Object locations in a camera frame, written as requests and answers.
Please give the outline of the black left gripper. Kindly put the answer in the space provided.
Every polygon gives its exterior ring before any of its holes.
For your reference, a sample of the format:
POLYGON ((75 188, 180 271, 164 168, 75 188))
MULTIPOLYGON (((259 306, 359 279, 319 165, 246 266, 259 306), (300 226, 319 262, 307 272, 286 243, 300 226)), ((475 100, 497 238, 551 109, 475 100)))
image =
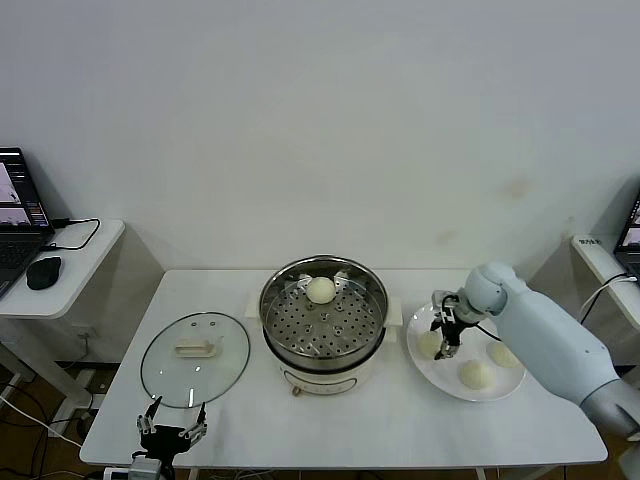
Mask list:
POLYGON ((195 423, 185 430, 182 427, 158 425, 154 427, 154 417, 161 404, 162 396, 154 398, 153 403, 136 420, 143 455, 152 459, 173 459, 187 452, 191 444, 196 444, 207 433, 205 403, 202 403, 195 423))

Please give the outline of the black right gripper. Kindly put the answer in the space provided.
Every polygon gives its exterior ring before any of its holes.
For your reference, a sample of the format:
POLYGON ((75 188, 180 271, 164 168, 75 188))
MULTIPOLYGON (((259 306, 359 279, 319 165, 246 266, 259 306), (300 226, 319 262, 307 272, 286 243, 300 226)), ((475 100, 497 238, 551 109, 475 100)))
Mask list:
POLYGON ((461 333, 464 331, 464 323, 458 320, 434 320, 430 325, 430 332, 438 331, 441 328, 443 341, 437 350, 434 359, 442 360, 453 358, 461 345, 461 333))

